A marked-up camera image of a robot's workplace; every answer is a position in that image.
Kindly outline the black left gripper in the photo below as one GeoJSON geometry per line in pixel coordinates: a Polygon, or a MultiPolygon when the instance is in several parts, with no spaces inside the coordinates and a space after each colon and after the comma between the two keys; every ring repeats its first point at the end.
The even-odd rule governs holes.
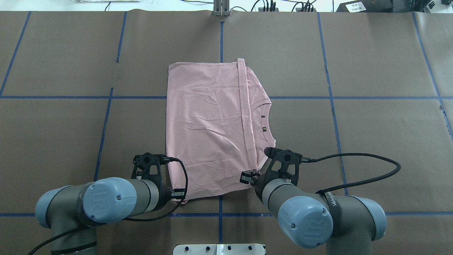
{"type": "Polygon", "coordinates": [[[164,154],[146,152],[142,155],[134,156],[132,160],[134,170],[131,178],[152,182],[156,186],[157,191],[151,193],[157,195],[157,202],[168,202],[171,199],[179,199],[180,202],[183,202],[186,199],[186,187],[167,187],[163,178],[161,166],[165,166],[171,162],[179,163],[183,170],[184,177],[186,177],[186,168],[180,159],[169,157],[164,154]]]}

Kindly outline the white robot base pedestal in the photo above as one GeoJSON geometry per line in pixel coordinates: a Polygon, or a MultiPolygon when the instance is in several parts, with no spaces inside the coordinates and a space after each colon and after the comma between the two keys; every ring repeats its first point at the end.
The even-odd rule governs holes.
{"type": "Polygon", "coordinates": [[[266,246],[246,244],[198,244],[177,245],[173,255],[266,255],[266,246]]]}

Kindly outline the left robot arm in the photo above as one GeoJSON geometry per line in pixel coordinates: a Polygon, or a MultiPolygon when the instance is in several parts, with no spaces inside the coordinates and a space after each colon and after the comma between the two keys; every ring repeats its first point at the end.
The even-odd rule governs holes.
{"type": "Polygon", "coordinates": [[[173,210],[150,219],[137,216],[161,210],[173,200],[178,208],[186,197],[188,175],[183,162],[164,154],[136,155],[131,178],[108,177],[84,185],[65,186],[45,192],[35,206],[38,223],[49,228],[52,237],[34,247],[35,254],[52,244],[52,255],[96,255],[97,227],[119,221],[152,222],[173,210]],[[183,188],[168,187],[161,166],[177,162],[185,178],[183,188]]]}

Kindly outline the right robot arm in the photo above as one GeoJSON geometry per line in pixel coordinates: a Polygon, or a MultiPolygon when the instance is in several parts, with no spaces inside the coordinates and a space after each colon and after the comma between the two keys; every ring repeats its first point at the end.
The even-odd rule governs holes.
{"type": "Polygon", "coordinates": [[[282,232],[303,248],[326,245],[328,255],[371,255],[372,242],[387,230],[387,216],[374,200],[356,196],[337,196],[333,192],[381,180],[376,177],[308,193],[301,190],[299,166],[346,153],[312,159],[291,150],[266,147],[267,169],[243,171],[240,182],[254,192],[282,232]]]}

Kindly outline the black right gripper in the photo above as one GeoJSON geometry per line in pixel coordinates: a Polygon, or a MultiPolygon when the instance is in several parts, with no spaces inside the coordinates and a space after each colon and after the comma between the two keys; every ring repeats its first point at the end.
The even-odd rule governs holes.
{"type": "Polygon", "coordinates": [[[243,171],[240,176],[240,183],[264,187],[272,180],[283,179],[289,180],[291,184],[297,186],[300,164],[312,162],[311,159],[289,149],[266,147],[264,152],[270,160],[265,171],[262,173],[256,170],[243,171]]]}

